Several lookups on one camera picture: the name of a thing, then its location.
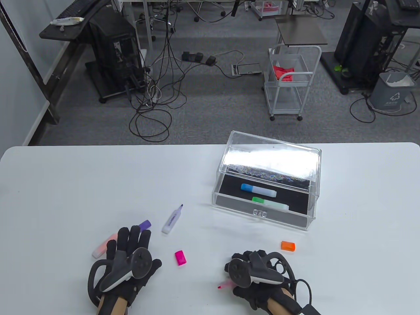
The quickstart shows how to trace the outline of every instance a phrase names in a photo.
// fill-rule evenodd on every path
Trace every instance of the pink highlighter cap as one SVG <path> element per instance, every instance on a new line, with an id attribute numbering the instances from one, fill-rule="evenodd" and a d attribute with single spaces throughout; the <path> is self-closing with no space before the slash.
<path id="1" fill-rule="evenodd" d="M 186 264 L 185 255 L 182 250 L 175 253 L 175 258 L 176 258 L 176 262 L 178 263 L 178 266 L 182 266 Z"/>

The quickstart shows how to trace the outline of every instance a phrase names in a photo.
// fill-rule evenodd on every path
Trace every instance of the metal cart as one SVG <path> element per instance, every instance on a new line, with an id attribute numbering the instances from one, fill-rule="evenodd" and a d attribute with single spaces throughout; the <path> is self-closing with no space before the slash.
<path id="1" fill-rule="evenodd" d="M 318 50 L 315 65 L 310 70 L 308 70 L 305 60 L 300 54 L 301 49 L 307 48 Z M 285 44 L 277 44 L 269 50 L 269 61 L 267 63 L 267 69 L 264 72 L 264 86 L 262 89 L 265 92 L 270 120 L 273 121 L 275 119 L 274 115 L 276 114 L 297 114 L 297 120 L 301 121 L 303 119 L 302 111 L 305 107 L 321 53 L 321 47 L 317 45 L 290 47 Z M 294 72 L 285 73 L 277 79 L 274 66 L 294 68 Z M 283 81 L 284 77 L 290 75 L 293 81 Z M 305 94 L 303 101 L 298 87 L 306 87 L 306 89 L 303 89 Z"/>
<path id="2" fill-rule="evenodd" d="M 265 3 L 274 4 L 272 8 L 265 8 Z M 258 15 L 258 20 L 262 21 L 264 16 L 281 15 L 287 13 L 288 2 L 284 0 L 256 0 L 251 2 L 251 8 Z"/>

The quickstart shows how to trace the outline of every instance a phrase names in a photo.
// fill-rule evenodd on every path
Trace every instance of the green highlighter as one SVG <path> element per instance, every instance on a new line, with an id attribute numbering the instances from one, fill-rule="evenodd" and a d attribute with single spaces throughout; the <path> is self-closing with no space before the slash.
<path id="1" fill-rule="evenodd" d="M 284 203 L 279 203 L 279 202 L 274 202 L 274 201 L 270 201 L 270 200 L 265 200 L 263 198 L 258 198 L 258 197 L 253 197 L 252 198 L 253 202 L 258 202 L 258 203 L 262 203 L 266 206 L 278 209 L 278 210 L 289 210 L 289 206 L 285 205 Z"/>

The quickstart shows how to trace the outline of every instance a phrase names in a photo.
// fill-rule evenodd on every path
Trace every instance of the acrylic box lid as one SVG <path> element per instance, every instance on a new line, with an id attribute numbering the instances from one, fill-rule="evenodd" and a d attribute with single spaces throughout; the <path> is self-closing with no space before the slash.
<path id="1" fill-rule="evenodd" d="M 232 131 L 219 172 L 319 196 L 321 150 Z"/>

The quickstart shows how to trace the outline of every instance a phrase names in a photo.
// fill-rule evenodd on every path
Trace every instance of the trash bin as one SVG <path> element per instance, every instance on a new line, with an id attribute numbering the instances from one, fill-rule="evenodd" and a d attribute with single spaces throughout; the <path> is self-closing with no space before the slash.
<path id="1" fill-rule="evenodd" d="M 379 110 L 398 109 L 417 83 L 405 72 L 384 72 L 369 97 L 370 104 Z"/>

